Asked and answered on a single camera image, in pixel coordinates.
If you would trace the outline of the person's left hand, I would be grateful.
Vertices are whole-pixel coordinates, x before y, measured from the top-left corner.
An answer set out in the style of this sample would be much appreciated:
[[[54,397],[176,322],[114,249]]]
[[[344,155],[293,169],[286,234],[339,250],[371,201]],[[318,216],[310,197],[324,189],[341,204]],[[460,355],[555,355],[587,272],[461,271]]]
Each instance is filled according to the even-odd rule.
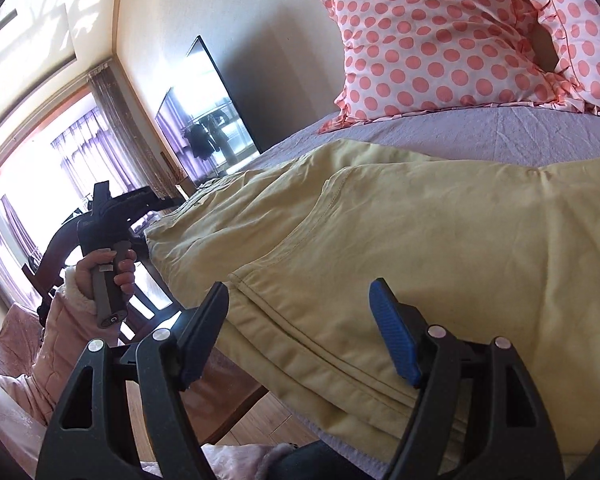
[[[87,299],[94,299],[92,270],[104,264],[113,263],[117,253],[113,249],[96,249],[84,256],[74,267],[74,280],[80,293]],[[114,284],[129,300],[134,295],[136,253],[128,249],[124,258],[118,263],[118,272],[114,276]]]

